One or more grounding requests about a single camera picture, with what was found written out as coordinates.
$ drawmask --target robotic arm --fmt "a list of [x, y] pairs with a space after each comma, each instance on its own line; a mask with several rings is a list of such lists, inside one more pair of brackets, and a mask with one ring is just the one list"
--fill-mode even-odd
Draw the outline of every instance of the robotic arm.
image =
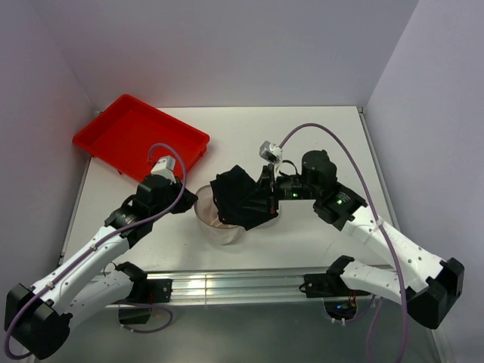
[[[156, 220], [118, 235], [114, 233], [114, 237], [101, 246], [97, 246], [96, 241], [120, 228], [153, 217], [174, 203], [182, 189], [180, 180], [172, 173], [174, 166], [172, 157], [158, 160], [151, 174], [138, 186], [136, 194], [110, 214], [104, 226], [79, 252], [30, 288], [18, 284], [8, 293], [5, 330], [28, 302], [48, 287], [47, 292], [40, 298], [37, 296], [23, 312], [11, 334], [37, 358], [45, 359], [54, 354], [66, 341], [70, 330], [103, 307], [120, 300], [148, 302], [147, 274], [132, 263], [118, 265], [116, 271], [95, 284], [89, 282], [104, 266], [150, 233]], [[197, 197], [185, 189], [171, 213], [186, 212], [196, 200]], [[86, 258], [76, 263], [87, 253]], [[63, 277], [54, 283], [55, 277], [60, 275]]]
[[[396, 264], [380, 226], [389, 235], [405, 282], [408, 314], [425, 327], [436, 329], [459, 298], [464, 267], [427, 252], [385, 222], [375, 220], [366, 201], [337, 181], [337, 167], [327, 152], [309, 151], [302, 157], [301, 174], [279, 172], [282, 150], [265, 142], [260, 156], [269, 161], [257, 182], [239, 166], [211, 182], [221, 222], [249, 230], [278, 216], [281, 200], [314, 200], [320, 219], [371, 248], [389, 265]], [[402, 303], [395, 272], [381, 270], [341, 256], [325, 274], [306, 275], [306, 296], [348, 296], [350, 290], [367, 291]]]

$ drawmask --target tabletop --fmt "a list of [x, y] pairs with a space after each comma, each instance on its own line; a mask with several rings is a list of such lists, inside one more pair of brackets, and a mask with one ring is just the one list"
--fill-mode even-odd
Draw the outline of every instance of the tabletop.
[[[368, 184], [378, 213], [390, 221], [374, 158], [356, 107], [194, 107], [162, 111], [210, 136], [205, 156], [188, 174], [192, 192], [209, 184], [217, 173], [243, 167], [255, 180], [265, 161], [259, 146], [274, 143], [301, 123], [320, 123], [336, 133], [355, 158]], [[337, 165], [341, 183], [364, 196], [363, 188], [346, 155], [323, 131], [297, 132], [284, 147], [284, 159], [299, 168], [303, 154], [325, 149]], [[99, 159], [91, 159], [64, 246], [71, 257], [102, 226], [110, 213], [136, 190], [137, 182], [120, 175]], [[281, 203], [281, 214], [269, 226], [261, 225], [235, 243], [217, 247], [200, 233], [192, 210], [167, 215], [153, 231], [115, 262], [130, 261], [146, 271], [217, 271], [230, 269], [329, 266], [341, 255], [369, 265], [386, 263], [360, 242], [321, 221], [312, 201]]]

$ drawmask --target clear bowl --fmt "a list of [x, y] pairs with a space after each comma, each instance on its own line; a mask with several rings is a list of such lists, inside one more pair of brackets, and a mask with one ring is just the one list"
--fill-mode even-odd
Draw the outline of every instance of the clear bowl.
[[224, 225], [219, 221], [219, 210], [213, 202], [213, 192], [210, 185], [205, 185], [197, 191], [198, 200], [195, 202], [195, 214], [203, 235], [210, 242], [218, 245], [229, 244], [237, 240], [244, 232], [239, 225]]

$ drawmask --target transparent container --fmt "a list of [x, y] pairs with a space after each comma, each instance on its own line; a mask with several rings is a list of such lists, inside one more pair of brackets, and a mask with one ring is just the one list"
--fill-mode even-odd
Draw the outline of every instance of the transparent container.
[[244, 232], [239, 225], [224, 225], [219, 220], [219, 210], [213, 202], [213, 192], [210, 185], [205, 185], [197, 191], [198, 200], [195, 203], [197, 222], [203, 235], [210, 242], [218, 245], [229, 244], [237, 240]]

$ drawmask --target red tray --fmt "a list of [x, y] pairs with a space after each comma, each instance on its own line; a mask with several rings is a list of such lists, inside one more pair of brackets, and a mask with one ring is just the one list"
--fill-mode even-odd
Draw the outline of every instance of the red tray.
[[[123, 95], [74, 136], [73, 143], [141, 182], [156, 160], [172, 155], [159, 147], [153, 152], [153, 161], [148, 162], [151, 145], [164, 142], [173, 147], [190, 171], [205, 153], [209, 140], [206, 133]], [[175, 175], [182, 177], [178, 162]]]

